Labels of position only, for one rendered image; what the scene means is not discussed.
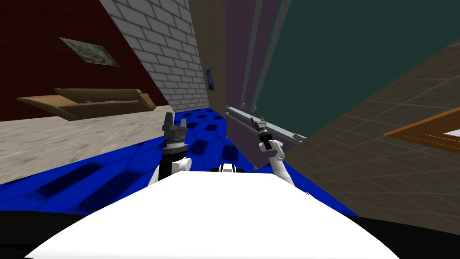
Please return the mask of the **brown sofa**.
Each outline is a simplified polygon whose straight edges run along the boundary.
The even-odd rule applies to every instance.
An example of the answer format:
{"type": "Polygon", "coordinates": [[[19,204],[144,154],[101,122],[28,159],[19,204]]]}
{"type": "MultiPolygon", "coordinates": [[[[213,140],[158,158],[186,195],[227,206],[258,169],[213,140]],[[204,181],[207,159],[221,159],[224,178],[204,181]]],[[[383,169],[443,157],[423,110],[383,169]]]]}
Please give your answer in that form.
{"type": "Polygon", "coordinates": [[[55,95],[17,98],[66,121],[150,112],[156,105],[138,89],[55,88],[55,95]]]}

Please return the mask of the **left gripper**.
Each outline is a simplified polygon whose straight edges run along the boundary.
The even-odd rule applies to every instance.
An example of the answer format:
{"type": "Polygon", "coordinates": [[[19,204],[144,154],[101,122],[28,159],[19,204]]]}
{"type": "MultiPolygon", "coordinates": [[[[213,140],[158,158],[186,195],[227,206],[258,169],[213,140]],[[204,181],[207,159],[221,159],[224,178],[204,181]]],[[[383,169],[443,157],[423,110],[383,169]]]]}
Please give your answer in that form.
{"type": "Polygon", "coordinates": [[[188,131],[186,119],[181,119],[179,125],[174,125],[174,113],[167,112],[162,130],[164,131],[164,138],[167,140],[186,138],[188,131]]]}

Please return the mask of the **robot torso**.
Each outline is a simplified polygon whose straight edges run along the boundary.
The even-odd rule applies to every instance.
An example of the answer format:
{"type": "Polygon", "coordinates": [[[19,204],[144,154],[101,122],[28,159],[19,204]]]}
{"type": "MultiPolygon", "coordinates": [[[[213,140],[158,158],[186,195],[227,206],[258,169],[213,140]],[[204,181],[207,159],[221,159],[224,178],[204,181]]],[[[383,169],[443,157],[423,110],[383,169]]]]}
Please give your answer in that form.
{"type": "Polygon", "coordinates": [[[273,174],[180,171],[63,229],[33,259],[399,259],[273,174]]]}

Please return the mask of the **dark purple door leaf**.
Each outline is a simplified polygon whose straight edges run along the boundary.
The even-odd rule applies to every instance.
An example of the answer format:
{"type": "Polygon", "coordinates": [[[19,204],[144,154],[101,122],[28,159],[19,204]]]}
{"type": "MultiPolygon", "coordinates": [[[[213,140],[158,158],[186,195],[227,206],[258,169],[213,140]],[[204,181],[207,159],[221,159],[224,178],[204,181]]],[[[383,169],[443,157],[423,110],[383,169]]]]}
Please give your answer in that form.
{"type": "MultiPolygon", "coordinates": [[[[226,106],[253,117],[292,0],[226,0],[226,106]]],[[[247,172],[268,164],[257,134],[227,117],[247,172]]]]}

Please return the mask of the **grey-green wall picture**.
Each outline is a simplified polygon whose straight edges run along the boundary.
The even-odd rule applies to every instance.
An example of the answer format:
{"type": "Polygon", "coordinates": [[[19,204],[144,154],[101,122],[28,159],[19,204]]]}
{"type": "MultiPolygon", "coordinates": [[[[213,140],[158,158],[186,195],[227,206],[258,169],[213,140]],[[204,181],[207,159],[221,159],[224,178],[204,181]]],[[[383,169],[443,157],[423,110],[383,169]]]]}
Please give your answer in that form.
{"type": "Polygon", "coordinates": [[[119,67],[118,63],[103,46],[62,37],[60,39],[86,63],[119,67]]]}

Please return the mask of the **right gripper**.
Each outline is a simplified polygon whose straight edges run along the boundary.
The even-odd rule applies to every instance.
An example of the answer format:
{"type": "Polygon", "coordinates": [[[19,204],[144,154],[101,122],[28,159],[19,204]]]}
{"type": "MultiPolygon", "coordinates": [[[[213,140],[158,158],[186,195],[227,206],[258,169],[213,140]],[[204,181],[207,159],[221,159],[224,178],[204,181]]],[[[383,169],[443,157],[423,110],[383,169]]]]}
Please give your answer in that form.
{"type": "Polygon", "coordinates": [[[256,127],[256,130],[257,130],[257,134],[258,135],[267,135],[269,134],[270,132],[268,131],[268,128],[267,128],[267,125],[266,125],[266,121],[263,117],[260,117],[260,120],[258,121],[258,123],[254,120],[253,117],[251,117],[251,124],[256,127]]]}

